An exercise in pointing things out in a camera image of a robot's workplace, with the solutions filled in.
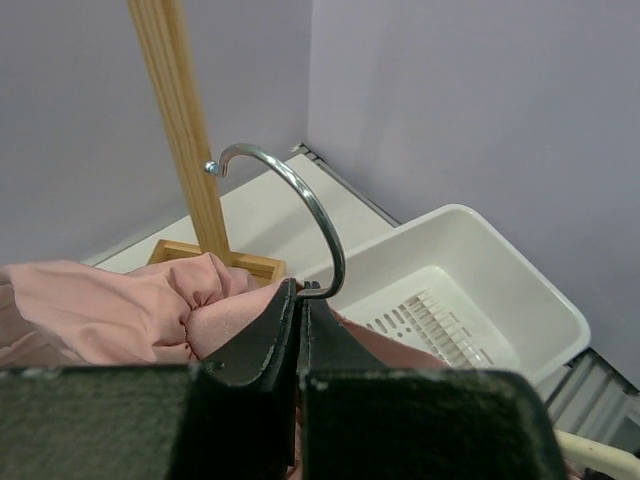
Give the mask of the cream hanger with metal hook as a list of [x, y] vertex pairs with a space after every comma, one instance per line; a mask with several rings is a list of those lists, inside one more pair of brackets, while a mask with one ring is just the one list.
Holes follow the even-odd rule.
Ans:
[[298, 291], [298, 297], [301, 299], [325, 300], [338, 294], [346, 279], [345, 251], [328, 212], [311, 187], [286, 163], [268, 153], [265, 149], [248, 143], [236, 143], [227, 147], [217, 160], [205, 162], [203, 164], [203, 170], [216, 178], [224, 178], [228, 174], [231, 161], [236, 157], [248, 157], [258, 160], [284, 180], [305, 204], [324, 236], [333, 262], [333, 277], [331, 283], [326, 288], [305, 287]]

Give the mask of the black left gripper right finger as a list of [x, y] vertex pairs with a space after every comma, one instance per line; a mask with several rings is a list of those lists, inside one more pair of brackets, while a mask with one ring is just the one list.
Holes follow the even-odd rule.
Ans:
[[520, 375], [454, 369], [303, 305], [305, 479], [564, 479], [546, 410]]

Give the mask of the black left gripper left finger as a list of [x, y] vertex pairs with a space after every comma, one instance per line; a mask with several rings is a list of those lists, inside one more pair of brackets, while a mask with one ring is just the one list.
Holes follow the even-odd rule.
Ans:
[[1, 367], [5, 479], [283, 479], [296, 460], [296, 286], [207, 358]]

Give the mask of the pink pleated skirt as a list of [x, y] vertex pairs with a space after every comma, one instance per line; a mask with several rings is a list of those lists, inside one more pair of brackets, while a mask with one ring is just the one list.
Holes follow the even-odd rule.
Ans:
[[299, 357], [303, 305], [292, 279], [260, 286], [241, 268], [203, 254], [117, 274], [57, 261], [1, 271], [1, 367], [24, 359], [110, 366], [196, 362], [257, 318], [284, 281], [296, 286], [296, 460], [301, 475]]

